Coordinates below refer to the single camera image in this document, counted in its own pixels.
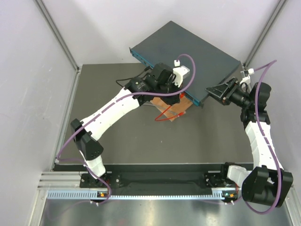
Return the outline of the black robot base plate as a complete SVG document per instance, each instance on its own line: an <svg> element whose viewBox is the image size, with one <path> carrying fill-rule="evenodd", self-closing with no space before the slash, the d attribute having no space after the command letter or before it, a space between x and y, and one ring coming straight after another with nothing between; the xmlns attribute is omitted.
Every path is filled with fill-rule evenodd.
<svg viewBox="0 0 301 226"><path fill-rule="evenodd" d="M230 187L235 184L225 179L218 163L183 164L106 164L99 178L111 188L131 183L140 184L193 184L201 188Z"/></svg>

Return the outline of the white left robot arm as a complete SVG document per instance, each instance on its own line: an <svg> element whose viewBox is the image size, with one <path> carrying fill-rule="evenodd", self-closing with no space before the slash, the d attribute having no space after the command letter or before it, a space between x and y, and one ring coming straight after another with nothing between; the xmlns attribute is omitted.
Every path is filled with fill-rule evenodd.
<svg viewBox="0 0 301 226"><path fill-rule="evenodd" d="M71 122L71 129L76 133L74 143L93 172L90 181L95 186L103 186L107 180L101 157L103 147L98 142L105 131L159 93L164 94L161 100L167 105L179 103L180 95L177 92L181 90L184 78L190 74L190 70L181 66L179 61L174 62L174 68L159 63L153 69L146 68L145 71L144 76L131 78L110 102L94 114Z"/></svg>

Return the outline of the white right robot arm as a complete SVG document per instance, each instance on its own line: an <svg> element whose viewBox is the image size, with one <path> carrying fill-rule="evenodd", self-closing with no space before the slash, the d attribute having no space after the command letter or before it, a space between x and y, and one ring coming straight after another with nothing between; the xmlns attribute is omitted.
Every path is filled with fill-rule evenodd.
<svg viewBox="0 0 301 226"><path fill-rule="evenodd" d="M219 175L220 182L224 186L237 184L245 202L281 207L293 183L293 176L283 169L272 144L270 120L265 110L270 85L255 84L247 92L236 78L232 78L226 83L208 87L206 91L222 105L234 103L241 107L240 118L253 156L252 171L235 163L225 163L225 170Z"/></svg>

